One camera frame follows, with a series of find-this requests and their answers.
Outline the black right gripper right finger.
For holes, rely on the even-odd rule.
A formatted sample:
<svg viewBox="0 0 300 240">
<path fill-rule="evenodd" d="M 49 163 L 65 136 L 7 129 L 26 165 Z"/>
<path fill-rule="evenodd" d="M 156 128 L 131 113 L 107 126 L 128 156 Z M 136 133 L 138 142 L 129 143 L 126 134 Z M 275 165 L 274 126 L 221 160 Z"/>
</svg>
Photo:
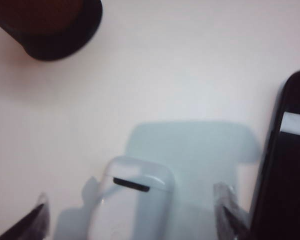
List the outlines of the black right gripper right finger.
<svg viewBox="0 0 300 240">
<path fill-rule="evenodd" d="M 250 240 L 248 213 L 238 205 L 231 185 L 218 182 L 213 185 L 214 216 L 219 240 Z"/>
</svg>

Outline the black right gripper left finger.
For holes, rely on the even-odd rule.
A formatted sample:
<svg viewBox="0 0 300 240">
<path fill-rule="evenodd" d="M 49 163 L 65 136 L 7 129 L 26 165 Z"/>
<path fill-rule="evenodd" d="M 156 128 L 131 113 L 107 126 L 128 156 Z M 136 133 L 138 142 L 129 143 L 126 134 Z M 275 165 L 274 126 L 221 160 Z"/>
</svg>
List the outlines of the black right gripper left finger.
<svg viewBox="0 0 300 240">
<path fill-rule="evenodd" d="M 50 203 L 41 193 L 34 208 L 0 235 L 0 240 L 44 240 L 50 233 Z"/>
</svg>

